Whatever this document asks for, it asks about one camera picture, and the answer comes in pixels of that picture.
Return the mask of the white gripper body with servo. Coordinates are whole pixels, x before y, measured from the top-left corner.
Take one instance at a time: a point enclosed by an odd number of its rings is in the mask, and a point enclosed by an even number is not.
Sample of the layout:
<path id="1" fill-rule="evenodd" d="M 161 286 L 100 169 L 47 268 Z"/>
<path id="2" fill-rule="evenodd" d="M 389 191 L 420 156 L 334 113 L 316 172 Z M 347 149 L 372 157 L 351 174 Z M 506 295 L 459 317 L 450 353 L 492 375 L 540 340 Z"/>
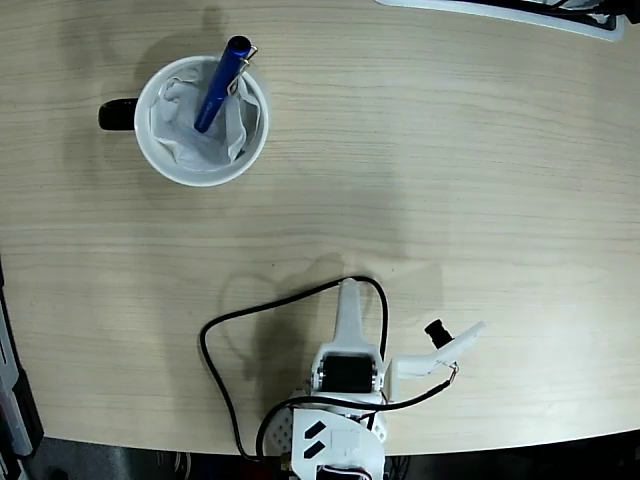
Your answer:
<path id="1" fill-rule="evenodd" d="M 312 394 L 382 404 L 385 354 L 385 343 L 322 343 L 312 362 Z"/>

